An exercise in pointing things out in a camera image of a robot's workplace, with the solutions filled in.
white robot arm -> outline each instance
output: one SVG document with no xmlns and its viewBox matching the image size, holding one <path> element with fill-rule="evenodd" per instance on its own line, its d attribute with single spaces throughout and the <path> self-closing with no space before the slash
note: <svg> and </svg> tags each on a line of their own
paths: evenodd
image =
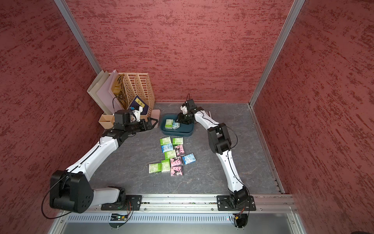
<svg viewBox="0 0 374 234">
<path fill-rule="evenodd" d="M 195 120 L 203 125 L 203 127 L 208 130 L 209 128 L 216 128 L 219 123 L 214 121 L 209 115 L 206 114 L 204 110 L 199 110 L 195 113 Z M 231 150 L 225 150 L 220 153 L 216 153 L 217 157 L 220 159 L 223 170 L 227 179 L 227 186 L 230 191 L 239 191 L 243 188 L 243 183 L 239 178 L 238 172 L 231 155 Z"/>
</svg>

metal bracket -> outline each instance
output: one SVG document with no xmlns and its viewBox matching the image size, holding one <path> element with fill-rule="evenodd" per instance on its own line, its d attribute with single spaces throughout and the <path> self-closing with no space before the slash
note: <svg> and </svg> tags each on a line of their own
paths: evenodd
<svg viewBox="0 0 374 234">
<path fill-rule="evenodd" d="M 131 209 L 138 211 L 141 205 L 142 195 L 126 195 L 126 201 L 131 202 Z M 120 211 L 121 203 L 107 203 L 101 205 L 101 210 Z"/>
<path fill-rule="evenodd" d="M 253 196 L 249 196 L 250 200 L 244 204 L 244 211 L 256 211 L 256 204 Z M 219 211 L 233 211 L 230 196 L 218 195 L 217 196 L 217 206 Z"/>
</svg>

